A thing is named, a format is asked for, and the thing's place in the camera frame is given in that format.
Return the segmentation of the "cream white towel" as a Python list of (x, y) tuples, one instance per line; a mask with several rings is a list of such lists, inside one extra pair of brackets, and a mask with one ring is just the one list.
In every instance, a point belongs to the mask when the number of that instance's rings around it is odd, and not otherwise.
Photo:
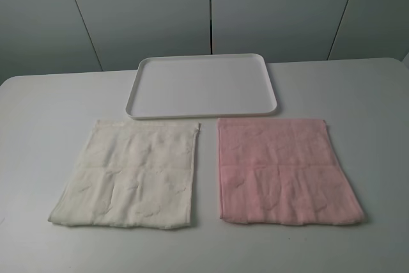
[(199, 131), (198, 122), (98, 120), (49, 222), (190, 226)]

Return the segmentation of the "pink towel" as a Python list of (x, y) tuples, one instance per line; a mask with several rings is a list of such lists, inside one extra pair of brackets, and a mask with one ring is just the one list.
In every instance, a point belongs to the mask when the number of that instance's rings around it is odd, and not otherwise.
[(223, 221), (283, 225), (364, 221), (325, 121), (222, 118), (218, 146)]

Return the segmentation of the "white rectangular plastic tray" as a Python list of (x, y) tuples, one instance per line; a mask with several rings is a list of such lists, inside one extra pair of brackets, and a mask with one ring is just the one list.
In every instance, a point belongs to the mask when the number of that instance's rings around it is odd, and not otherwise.
[(259, 54), (146, 58), (125, 108), (135, 120), (264, 116), (278, 103)]

